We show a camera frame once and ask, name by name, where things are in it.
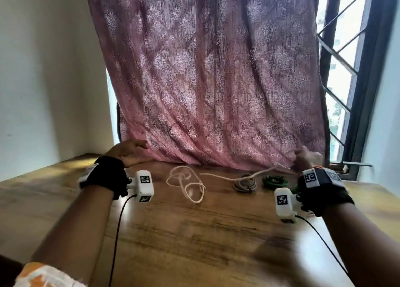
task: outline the patterned fabric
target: patterned fabric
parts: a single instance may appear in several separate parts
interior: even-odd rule
[[[41,263],[29,263],[15,280],[14,287],[86,287],[64,272]]]
[[[290,165],[298,145],[329,157],[316,0],[88,2],[123,139],[161,161],[252,170]]]

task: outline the left hand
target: left hand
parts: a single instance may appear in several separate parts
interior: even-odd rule
[[[128,168],[153,159],[152,157],[144,156],[143,149],[148,149],[146,140],[128,139],[115,145],[105,156],[122,160],[125,168]]]

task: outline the gray cable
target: gray cable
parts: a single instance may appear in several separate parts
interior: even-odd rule
[[[251,174],[246,173],[241,177],[249,177],[249,176],[251,176]],[[257,182],[256,179],[252,177],[247,180],[234,181],[232,187],[237,192],[252,193],[253,190],[256,190],[257,188]]]

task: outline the table surface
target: table surface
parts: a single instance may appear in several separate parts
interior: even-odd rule
[[[94,158],[84,155],[0,183],[0,254],[29,261],[77,196],[76,180]],[[148,204],[131,201],[125,207],[113,286],[352,286],[311,227],[280,222],[272,191],[258,187],[252,194],[237,193],[232,182],[201,176],[207,193],[194,204],[165,183],[175,166],[149,162],[130,168],[132,174],[151,172],[155,194]],[[226,177],[245,173],[192,168]],[[400,199],[379,185],[346,185],[357,207],[400,241]],[[91,286],[108,284],[125,199],[113,203]],[[337,254],[323,220],[307,219]]]

